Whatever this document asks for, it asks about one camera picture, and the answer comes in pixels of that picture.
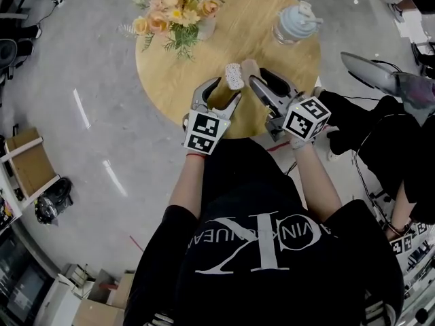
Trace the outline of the person's right forearm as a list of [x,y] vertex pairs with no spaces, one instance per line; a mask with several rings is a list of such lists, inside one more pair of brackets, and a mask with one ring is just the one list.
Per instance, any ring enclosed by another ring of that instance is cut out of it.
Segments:
[[343,204],[312,142],[290,135],[307,208],[325,222]]

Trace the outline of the grey-backed office chair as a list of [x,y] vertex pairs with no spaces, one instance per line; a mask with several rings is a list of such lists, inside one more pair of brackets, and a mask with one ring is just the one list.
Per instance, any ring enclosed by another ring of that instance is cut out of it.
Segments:
[[30,40],[0,39],[0,85],[13,78],[14,70],[23,65],[33,50]]

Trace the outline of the white storage box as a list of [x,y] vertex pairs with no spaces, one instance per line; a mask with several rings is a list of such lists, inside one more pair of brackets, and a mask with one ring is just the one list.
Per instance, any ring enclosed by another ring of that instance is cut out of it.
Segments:
[[75,285],[58,274],[37,313],[33,326],[72,326],[81,297]]

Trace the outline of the small white cup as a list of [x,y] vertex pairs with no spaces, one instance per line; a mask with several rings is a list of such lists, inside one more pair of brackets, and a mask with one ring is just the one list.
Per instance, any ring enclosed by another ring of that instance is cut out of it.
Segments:
[[229,63],[225,66],[225,78],[231,90],[241,90],[245,86],[239,63]]

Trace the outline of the glass jar with blue lid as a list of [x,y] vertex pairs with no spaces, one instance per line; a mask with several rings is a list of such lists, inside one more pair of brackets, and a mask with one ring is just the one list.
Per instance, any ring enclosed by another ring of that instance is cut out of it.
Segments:
[[272,32],[280,44],[290,45],[316,34],[323,22],[315,16],[310,3],[300,1],[277,13]]

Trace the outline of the white cluttered desk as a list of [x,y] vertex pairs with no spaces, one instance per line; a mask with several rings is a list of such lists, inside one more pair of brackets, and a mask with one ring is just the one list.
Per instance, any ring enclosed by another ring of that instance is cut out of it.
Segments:
[[42,137],[38,137],[28,143],[25,143],[23,146],[18,147],[17,149],[7,152],[4,156],[0,157],[0,196],[3,198],[6,205],[10,207],[12,220],[6,227],[0,231],[3,233],[4,230],[10,227],[13,222],[19,219],[22,216],[23,210],[25,210],[31,203],[33,203],[39,196],[41,196],[45,191],[47,191],[51,186],[53,186],[59,179],[60,175],[54,175],[47,183],[42,185],[37,191],[31,194],[28,197],[25,197],[24,200],[19,200],[16,197],[14,188],[11,184],[8,173],[4,167],[6,162],[12,164],[12,158],[19,156],[20,154],[30,150],[31,148],[37,147],[43,143],[44,139]]

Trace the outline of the black bag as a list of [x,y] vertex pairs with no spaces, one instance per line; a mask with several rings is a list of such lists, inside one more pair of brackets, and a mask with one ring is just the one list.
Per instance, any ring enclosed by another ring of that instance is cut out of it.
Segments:
[[56,224],[57,217],[73,205],[72,186],[69,178],[61,177],[34,201],[35,216],[40,224]]

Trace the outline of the black monitor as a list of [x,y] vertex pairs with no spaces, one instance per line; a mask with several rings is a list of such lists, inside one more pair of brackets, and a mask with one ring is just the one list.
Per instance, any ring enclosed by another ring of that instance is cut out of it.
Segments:
[[0,326],[32,326],[53,282],[17,238],[0,241]]

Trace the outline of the vase of orange flowers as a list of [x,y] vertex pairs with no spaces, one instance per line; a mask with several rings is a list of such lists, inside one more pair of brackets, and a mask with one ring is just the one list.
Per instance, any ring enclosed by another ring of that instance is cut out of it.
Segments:
[[144,38],[146,50],[157,37],[165,38],[164,49],[179,58],[192,58],[199,41],[200,23],[220,9],[223,0],[132,0],[142,15],[118,31],[125,37]]

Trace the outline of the round wooden table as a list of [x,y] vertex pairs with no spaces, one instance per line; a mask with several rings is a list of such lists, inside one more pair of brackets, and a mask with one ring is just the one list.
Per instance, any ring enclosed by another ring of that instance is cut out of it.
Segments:
[[272,32],[277,13],[298,5],[298,0],[223,1],[214,16],[200,23],[192,58],[179,58],[176,52],[166,51],[163,37],[154,39],[146,50],[144,38],[137,38],[136,62],[143,88],[157,109],[176,124],[188,112],[194,89],[208,79],[223,77],[229,63],[254,59],[259,66],[284,75],[305,92],[317,81],[317,34],[283,45]]

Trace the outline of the person's black printed t-shirt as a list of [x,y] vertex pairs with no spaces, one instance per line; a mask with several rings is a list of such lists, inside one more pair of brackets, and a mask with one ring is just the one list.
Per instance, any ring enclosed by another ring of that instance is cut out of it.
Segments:
[[394,326],[404,281],[362,200],[325,223],[272,189],[242,187],[197,219],[167,207],[137,268],[123,326]]

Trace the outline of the brown cardboard box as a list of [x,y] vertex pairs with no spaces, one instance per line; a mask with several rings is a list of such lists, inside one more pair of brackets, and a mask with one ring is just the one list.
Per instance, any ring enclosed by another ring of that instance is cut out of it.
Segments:
[[[6,139],[6,152],[9,153],[39,137],[36,127],[21,130],[14,137]],[[13,157],[11,167],[25,198],[32,196],[56,176],[42,143]]]

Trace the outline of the person's left forearm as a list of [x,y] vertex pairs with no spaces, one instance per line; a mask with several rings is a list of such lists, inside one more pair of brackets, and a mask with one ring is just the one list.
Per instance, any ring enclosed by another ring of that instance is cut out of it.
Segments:
[[196,152],[186,154],[186,160],[169,199],[169,206],[180,206],[197,219],[201,215],[201,200],[205,155]]

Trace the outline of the person's black trousers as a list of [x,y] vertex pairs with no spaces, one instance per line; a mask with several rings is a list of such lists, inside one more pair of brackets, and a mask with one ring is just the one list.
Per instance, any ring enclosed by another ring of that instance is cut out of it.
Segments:
[[261,183],[301,203],[292,178],[285,175],[265,148],[250,138],[222,139],[205,158],[201,206],[229,191]]

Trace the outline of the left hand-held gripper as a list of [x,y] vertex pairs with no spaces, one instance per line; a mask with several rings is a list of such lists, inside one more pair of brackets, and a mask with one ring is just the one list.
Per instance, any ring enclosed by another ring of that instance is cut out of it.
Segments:
[[229,129],[230,118],[242,97],[240,92],[234,93],[222,109],[207,108],[208,98],[218,87],[221,79],[221,77],[208,79],[194,90],[192,107],[183,122],[185,130],[183,146],[186,149],[210,155]]

